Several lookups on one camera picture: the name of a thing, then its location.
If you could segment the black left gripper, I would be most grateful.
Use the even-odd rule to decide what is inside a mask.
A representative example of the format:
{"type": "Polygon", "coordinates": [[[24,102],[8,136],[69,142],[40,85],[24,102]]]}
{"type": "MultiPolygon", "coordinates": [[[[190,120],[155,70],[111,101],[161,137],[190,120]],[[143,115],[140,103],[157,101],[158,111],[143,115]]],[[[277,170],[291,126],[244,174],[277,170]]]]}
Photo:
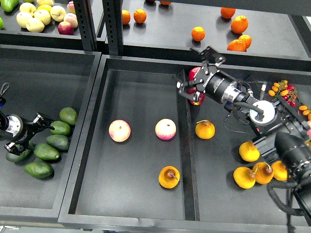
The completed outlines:
{"type": "Polygon", "coordinates": [[[4,145],[4,148],[17,156],[29,149],[29,141],[35,134],[45,129],[55,129],[52,125],[54,120],[43,113],[36,113],[36,118],[33,121],[27,121],[14,114],[6,117],[8,119],[6,132],[10,133],[12,137],[8,139],[9,142],[4,145]]]}

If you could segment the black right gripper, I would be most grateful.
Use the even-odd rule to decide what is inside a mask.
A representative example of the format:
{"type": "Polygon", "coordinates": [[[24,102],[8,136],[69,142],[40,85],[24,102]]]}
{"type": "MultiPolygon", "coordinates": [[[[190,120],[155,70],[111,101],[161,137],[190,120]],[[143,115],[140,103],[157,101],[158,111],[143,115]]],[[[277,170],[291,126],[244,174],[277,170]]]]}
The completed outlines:
{"type": "Polygon", "coordinates": [[[239,101],[240,91],[237,89],[237,81],[218,69],[218,66],[225,62],[225,57],[210,46],[207,46],[203,50],[195,47],[191,47],[190,49],[198,53],[205,73],[216,72],[212,73],[213,76],[209,79],[205,89],[203,88],[203,79],[194,79],[193,81],[178,80],[176,83],[178,94],[187,100],[194,101],[197,101],[200,95],[199,92],[204,93],[205,96],[210,97],[218,103],[239,101]],[[198,93],[188,94],[187,90],[191,87],[195,87],[198,93]]]}

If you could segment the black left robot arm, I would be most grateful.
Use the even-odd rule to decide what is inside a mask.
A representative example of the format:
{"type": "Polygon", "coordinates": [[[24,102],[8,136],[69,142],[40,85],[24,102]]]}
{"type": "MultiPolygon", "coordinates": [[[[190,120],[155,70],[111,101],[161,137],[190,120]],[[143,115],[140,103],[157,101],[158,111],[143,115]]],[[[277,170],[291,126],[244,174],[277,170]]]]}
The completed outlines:
{"type": "Polygon", "coordinates": [[[33,121],[15,115],[0,114],[0,139],[8,141],[4,148],[12,154],[20,156],[29,150],[29,141],[39,132],[45,129],[54,129],[53,119],[37,113],[33,121]]]}

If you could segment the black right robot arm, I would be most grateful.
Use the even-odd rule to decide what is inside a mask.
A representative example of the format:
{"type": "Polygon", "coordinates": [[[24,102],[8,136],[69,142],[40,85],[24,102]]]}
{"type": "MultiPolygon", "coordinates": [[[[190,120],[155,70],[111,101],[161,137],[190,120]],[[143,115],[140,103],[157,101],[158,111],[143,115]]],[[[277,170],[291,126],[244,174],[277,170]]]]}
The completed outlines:
{"type": "Polygon", "coordinates": [[[218,65],[223,58],[211,48],[201,53],[203,71],[188,82],[181,75],[181,88],[195,85],[207,94],[201,108],[187,106],[186,131],[190,135],[187,189],[192,197],[185,206],[186,219],[174,223],[189,233],[308,233],[311,220],[311,151],[305,141],[310,126],[296,109],[278,97],[256,102],[234,83],[250,84],[259,97],[259,85],[283,78],[288,71],[218,65]],[[260,158],[281,161],[288,181],[246,190],[233,181],[233,169],[242,162],[238,146],[251,141],[260,158]]]}

